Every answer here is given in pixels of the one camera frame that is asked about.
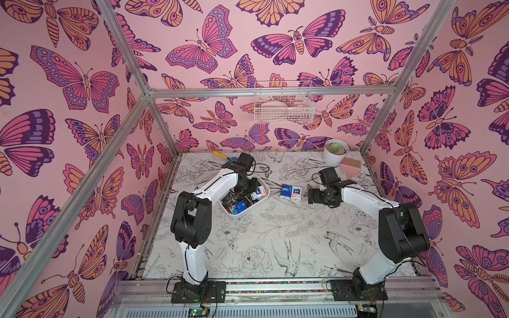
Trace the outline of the light pink tissue pack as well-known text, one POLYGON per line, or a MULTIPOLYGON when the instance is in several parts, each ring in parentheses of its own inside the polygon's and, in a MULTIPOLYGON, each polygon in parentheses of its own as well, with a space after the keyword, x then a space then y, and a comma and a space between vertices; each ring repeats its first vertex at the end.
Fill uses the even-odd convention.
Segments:
POLYGON ((262 200, 267 196, 267 192, 264 186, 260 185, 252 194, 253 200, 262 200))

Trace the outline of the blue cartoon tissue pack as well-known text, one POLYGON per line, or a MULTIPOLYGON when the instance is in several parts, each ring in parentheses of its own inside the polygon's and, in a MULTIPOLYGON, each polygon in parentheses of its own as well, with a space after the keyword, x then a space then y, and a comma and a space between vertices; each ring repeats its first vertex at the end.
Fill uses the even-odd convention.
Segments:
POLYGON ((232 215, 238 215, 248 209, 249 206, 242 200, 235 204, 233 204, 230 208, 230 212, 232 215))

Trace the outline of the white plastic storage box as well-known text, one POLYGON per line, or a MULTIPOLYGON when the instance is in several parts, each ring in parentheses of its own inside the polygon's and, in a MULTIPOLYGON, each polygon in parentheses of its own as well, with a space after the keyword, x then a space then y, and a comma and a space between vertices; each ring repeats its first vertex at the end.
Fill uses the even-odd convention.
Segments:
POLYGON ((222 209, 222 211, 224 211, 226 213, 227 216, 229 216, 233 219, 240 219, 241 217, 248 216, 250 213, 254 213, 254 212, 260 210, 267 204, 268 198, 270 196, 270 188, 267 186, 266 182, 262 178, 260 178, 258 176, 256 178, 258 179, 260 186, 265 187, 267 196, 265 198, 263 198, 262 200, 253 200, 251 195, 244 196, 240 193, 235 193, 231 189, 219 201, 220 208, 222 209), (230 212, 231 206, 239 201, 242 201, 242 200, 249 206, 249 208, 238 215, 232 215, 230 212))

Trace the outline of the pink white tissue pack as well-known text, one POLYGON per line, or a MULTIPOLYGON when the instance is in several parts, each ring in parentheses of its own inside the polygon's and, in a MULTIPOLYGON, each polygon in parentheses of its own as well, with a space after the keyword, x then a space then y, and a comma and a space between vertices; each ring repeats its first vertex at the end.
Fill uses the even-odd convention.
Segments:
POLYGON ((301 201, 303 196, 303 189, 300 186, 293 185, 291 187, 290 199, 292 201, 301 201))

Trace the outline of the blue pocket tissue pack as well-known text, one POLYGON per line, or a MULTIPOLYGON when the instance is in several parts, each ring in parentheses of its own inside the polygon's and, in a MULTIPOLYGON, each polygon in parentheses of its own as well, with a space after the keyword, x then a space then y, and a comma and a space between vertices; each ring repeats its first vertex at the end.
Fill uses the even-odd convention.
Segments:
POLYGON ((291 197, 292 197, 292 186, 282 184, 280 190, 280 198, 284 200, 291 200, 291 197))

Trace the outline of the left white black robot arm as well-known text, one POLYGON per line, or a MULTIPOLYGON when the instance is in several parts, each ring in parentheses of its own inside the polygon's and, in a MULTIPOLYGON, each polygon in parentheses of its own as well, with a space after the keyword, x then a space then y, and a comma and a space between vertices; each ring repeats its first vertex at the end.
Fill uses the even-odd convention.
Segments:
POLYGON ((242 153, 225 163, 207 184, 177 198, 170 230, 179 242, 184 259, 184 282, 201 286, 208 279, 203 245, 212 231, 212 209, 230 191, 247 195, 257 182, 249 177, 254 158, 242 153))

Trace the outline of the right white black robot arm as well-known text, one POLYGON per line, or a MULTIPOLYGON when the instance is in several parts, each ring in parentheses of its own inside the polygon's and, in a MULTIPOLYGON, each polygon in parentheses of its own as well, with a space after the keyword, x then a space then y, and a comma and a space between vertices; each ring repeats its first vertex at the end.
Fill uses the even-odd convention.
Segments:
POLYGON ((309 190, 309 204, 322 204, 330 208, 349 204, 379 223, 379 250, 353 272, 354 292, 359 294, 383 286, 386 278, 394 274, 398 266, 430 249, 428 231, 414 204, 387 200, 352 180, 341 180, 333 167, 319 171, 318 175, 323 189, 309 190))

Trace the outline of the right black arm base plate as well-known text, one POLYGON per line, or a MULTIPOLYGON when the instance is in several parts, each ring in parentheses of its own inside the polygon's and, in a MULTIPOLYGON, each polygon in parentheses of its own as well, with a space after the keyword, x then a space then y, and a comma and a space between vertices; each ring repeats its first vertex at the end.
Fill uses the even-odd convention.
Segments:
POLYGON ((360 279, 330 280, 329 289, 333 294, 334 300, 348 302, 371 302, 386 301, 387 293, 384 289, 384 283, 369 285, 360 279))

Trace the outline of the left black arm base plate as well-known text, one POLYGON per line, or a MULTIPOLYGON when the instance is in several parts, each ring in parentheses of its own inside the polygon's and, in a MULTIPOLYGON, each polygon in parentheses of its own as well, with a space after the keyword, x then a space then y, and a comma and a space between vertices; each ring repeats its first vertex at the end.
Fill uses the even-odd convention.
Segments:
POLYGON ((224 303, 227 284, 224 281, 207 280, 200 285, 176 282, 172 291, 172 303, 224 303))

